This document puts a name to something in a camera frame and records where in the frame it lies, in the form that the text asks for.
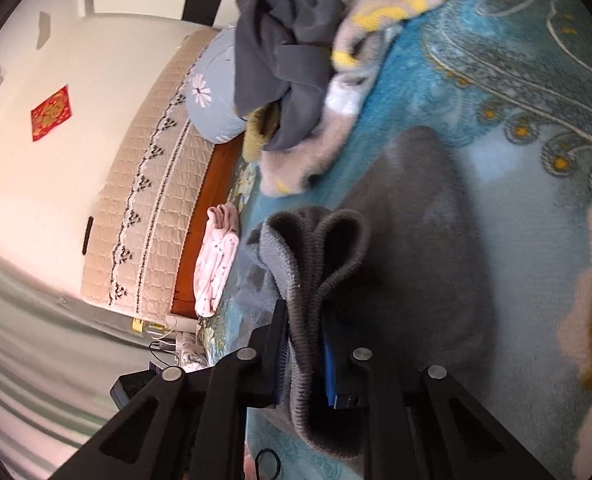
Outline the red paper wall decoration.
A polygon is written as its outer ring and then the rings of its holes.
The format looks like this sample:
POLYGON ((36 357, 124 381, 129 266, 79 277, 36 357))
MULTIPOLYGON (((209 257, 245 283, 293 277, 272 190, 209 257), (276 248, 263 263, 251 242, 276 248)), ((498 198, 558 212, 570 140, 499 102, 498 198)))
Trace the red paper wall decoration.
POLYGON ((37 142, 72 117, 68 87, 64 86, 30 112, 31 139, 37 142))

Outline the dark grey garment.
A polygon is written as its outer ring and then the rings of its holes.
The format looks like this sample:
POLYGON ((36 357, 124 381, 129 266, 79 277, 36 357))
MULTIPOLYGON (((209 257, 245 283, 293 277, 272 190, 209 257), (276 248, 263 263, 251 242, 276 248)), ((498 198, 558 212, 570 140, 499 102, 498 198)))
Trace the dark grey garment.
POLYGON ((265 149, 290 150, 321 118, 343 0, 237 0, 236 5, 236 110, 246 116, 276 103, 279 125, 265 149))

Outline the olive yellow garment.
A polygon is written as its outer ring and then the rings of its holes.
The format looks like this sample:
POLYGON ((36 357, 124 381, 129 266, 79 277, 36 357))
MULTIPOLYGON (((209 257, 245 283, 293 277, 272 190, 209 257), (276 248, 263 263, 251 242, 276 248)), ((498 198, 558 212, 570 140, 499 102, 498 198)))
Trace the olive yellow garment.
POLYGON ((279 126, 279 104, 269 103, 246 116, 243 151, 245 162, 257 162, 279 126))

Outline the grey knit sweater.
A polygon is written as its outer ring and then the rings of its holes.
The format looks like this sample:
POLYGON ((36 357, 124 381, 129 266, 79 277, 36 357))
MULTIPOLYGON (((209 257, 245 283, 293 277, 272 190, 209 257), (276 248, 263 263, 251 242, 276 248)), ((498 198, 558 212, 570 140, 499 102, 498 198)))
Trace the grey knit sweater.
POLYGON ((495 313, 486 255, 456 166, 427 127, 392 139, 337 209, 272 214, 246 240, 238 302, 256 325, 287 304, 287 373, 273 424, 352 460, 364 418, 325 396, 323 332, 392 368, 443 366, 486 396, 495 313))

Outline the pink fleece folded garment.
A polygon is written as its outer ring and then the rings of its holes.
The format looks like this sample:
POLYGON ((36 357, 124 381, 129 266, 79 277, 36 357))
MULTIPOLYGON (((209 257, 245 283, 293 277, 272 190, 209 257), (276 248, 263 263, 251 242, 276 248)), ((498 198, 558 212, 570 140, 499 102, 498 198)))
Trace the pink fleece folded garment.
POLYGON ((211 318, 217 312, 238 244, 236 207, 232 203, 209 207, 193 278, 195 311, 201 318, 211 318))

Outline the teal floral bed blanket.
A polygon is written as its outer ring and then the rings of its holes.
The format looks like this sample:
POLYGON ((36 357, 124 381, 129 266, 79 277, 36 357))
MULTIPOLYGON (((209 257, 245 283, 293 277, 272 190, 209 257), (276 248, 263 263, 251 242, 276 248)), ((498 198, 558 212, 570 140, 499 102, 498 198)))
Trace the teal floral bed blanket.
POLYGON ((407 129, 437 134, 470 200, 495 313, 477 396, 550 473, 572 477, 592 404, 557 330, 590 263, 592 16, 580 0, 448 0, 410 21, 335 165, 308 193, 270 198, 246 174, 241 224, 337 209, 407 129))

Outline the beige quilted headboard cover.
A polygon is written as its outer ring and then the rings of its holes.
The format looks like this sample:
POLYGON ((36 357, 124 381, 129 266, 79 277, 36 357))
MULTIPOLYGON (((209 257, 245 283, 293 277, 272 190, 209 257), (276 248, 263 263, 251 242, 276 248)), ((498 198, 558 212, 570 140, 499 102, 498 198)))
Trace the beige quilted headboard cover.
POLYGON ((92 212, 80 295, 129 318, 165 323, 185 237, 213 146, 186 101, 191 70, 215 37, 198 29, 162 70, 136 112, 92 212))

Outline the pink yellow fleece garment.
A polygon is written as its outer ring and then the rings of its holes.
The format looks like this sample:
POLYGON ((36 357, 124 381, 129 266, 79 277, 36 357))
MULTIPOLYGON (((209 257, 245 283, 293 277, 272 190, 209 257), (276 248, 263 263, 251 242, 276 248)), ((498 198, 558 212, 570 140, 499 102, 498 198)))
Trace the pink yellow fleece garment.
POLYGON ((317 126, 285 151, 260 156, 260 191, 268 197, 302 194, 335 162, 371 93, 402 23, 446 0, 358 0, 339 26, 331 61, 335 70, 317 126))

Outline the light blue flower pillow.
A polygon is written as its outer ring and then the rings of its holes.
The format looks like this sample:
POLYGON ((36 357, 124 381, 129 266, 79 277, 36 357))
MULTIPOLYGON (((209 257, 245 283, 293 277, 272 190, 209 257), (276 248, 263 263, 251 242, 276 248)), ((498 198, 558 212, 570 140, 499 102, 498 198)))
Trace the light blue flower pillow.
POLYGON ((234 103, 235 32, 230 24, 209 42, 189 72, 186 107, 198 133, 212 144, 224 144, 246 130, 234 103))

